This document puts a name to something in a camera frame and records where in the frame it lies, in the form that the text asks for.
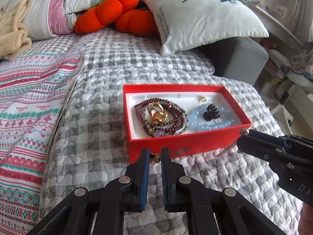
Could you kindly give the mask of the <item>person's right hand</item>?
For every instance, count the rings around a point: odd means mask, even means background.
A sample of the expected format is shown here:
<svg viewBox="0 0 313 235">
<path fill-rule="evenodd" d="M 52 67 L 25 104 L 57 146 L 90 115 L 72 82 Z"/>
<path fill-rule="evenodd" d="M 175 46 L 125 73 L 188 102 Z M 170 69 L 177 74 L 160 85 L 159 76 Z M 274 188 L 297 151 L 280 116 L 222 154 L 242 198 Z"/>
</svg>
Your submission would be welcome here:
<svg viewBox="0 0 313 235">
<path fill-rule="evenodd" d="M 313 235 L 313 207 L 303 204 L 298 225 L 300 235 Z"/>
</svg>

